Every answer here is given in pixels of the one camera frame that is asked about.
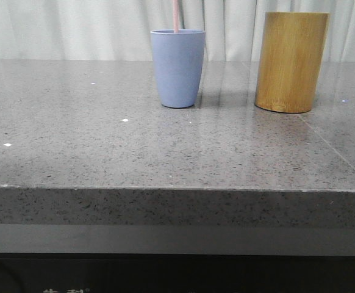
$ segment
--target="gray countertop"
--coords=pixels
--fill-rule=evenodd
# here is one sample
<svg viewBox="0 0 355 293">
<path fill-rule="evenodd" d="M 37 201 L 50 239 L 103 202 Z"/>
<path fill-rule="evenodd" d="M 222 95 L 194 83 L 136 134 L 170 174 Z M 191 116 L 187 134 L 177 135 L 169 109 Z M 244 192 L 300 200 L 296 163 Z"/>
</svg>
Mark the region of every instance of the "gray countertop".
<svg viewBox="0 0 355 293">
<path fill-rule="evenodd" d="M 355 63 L 305 114 L 255 107 L 257 66 L 169 109 L 151 62 L 0 60 L 0 223 L 355 228 Z"/>
</svg>

